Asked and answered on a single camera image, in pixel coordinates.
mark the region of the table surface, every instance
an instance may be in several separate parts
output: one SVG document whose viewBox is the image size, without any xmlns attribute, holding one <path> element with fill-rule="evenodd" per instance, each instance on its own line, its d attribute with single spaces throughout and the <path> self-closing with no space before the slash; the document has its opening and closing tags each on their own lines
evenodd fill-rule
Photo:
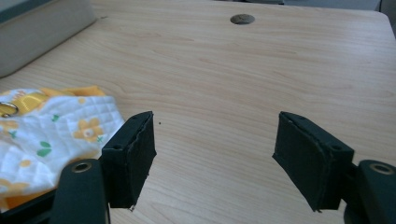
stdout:
<svg viewBox="0 0 396 224">
<path fill-rule="evenodd" d="M 272 159 L 278 113 L 396 165 L 396 41 L 371 11 L 92 0 L 98 21 L 0 91 L 98 85 L 127 119 L 152 110 L 158 156 L 112 223 L 343 223 L 313 213 Z M 235 25 L 231 16 L 255 17 Z"/>
</svg>

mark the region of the cloth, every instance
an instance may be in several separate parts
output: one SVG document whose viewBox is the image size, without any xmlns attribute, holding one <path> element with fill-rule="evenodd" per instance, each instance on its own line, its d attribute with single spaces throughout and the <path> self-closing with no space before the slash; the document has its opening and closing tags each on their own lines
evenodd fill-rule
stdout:
<svg viewBox="0 0 396 224">
<path fill-rule="evenodd" d="M 97 159 L 124 120 L 115 99 L 97 87 L 4 92 L 0 102 L 18 107 L 0 117 L 0 209 L 56 188 L 62 169 Z M 15 108 L 0 105 L 0 116 Z"/>
</svg>

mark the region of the floral cloth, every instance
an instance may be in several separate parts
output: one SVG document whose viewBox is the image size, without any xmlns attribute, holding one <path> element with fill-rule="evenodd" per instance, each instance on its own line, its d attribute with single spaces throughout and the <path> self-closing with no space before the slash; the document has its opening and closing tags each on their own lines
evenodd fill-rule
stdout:
<svg viewBox="0 0 396 224">
<path fill-rule="evenodd" d="M 19 108 L 0 117 L 0 209 L 53 189 L 67 163 L 99 158 L 123 124 L 113 97 L 97 87 L 12 90 L 0 102 Z M 14 108 L 0 105 L 0 116 Z"/>
</svg>

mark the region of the wooden table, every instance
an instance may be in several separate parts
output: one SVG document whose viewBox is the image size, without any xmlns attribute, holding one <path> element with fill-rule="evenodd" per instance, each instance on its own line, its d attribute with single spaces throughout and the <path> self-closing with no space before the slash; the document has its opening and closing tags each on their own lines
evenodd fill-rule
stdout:
<svg viewBox="0 0 396 224">
<path fill-rule="evenodd" d="M 112 223 L 343 223 L 313 213 L 271 158 L 278 113 L 303 115 L 396 165 L 396 42 L 370 11 L 92 0 L 98 21 L 0 80 L 0 91 L 99 85 L 152 110 L 158 156 Z M 255 17 L 235 25 L 231 16 Z"/>
</svg>

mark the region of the quilted fabric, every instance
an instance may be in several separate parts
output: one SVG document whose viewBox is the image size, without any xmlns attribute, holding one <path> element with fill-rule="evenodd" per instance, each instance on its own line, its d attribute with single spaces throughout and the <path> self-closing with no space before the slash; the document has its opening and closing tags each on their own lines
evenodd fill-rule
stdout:
<svg viewBox="0 0 396 224">
<path fill-rule="evenodd" d="M 0 118 L 3 211 L 13 206 L 13 198 L 55 188 L 67 163 L 98 158 L 101 148 L 123 124 L 113 97 L 63 92 L 23 89 L 0 95 L 0 102 L 8 103 L 32 93 L 48 96 L 23 115 Z"/>
</svg>

